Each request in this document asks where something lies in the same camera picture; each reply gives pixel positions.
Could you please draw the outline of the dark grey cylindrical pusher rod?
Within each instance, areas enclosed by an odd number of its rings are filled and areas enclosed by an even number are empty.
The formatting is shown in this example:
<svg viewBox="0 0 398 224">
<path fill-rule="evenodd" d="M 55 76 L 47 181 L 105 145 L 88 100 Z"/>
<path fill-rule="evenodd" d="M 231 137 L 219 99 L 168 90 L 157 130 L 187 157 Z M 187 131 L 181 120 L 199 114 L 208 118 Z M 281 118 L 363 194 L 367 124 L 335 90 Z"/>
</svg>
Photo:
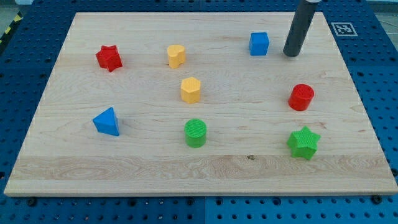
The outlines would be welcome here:
<svg viewBox="0 0 398 224">
<path fill-rule="evenodd" d="M 283 49 L 286 56 L 299 55 L 317 6 L 318 0 L 299 1 Z"/>
</svg>

